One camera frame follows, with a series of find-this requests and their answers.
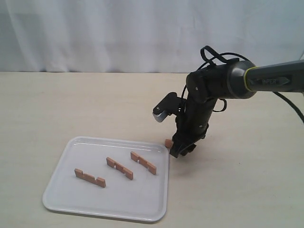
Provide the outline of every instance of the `white curtain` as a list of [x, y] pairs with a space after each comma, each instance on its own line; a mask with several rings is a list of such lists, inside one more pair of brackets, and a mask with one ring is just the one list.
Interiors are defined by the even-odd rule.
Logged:
[[190, 72], [200, 49], [258, 66], [304, 51], [304, 0], [0, 0], [0, 71]]

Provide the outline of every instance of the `plastic tray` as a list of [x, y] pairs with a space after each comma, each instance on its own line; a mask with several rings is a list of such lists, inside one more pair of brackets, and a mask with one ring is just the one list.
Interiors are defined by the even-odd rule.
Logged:
[[[156, 175], [131, 160], [134, 151], [157, 167]], [[133, 180], [106, 164], [110, 157], [133, 171]], [[101, 188], [75, 176], [74, 169], [101, 177]], [[43, 194], [53, 211], [145, 222], [166, 213], [169, 152], [163, 145], [79, 136], [66, 146]]]

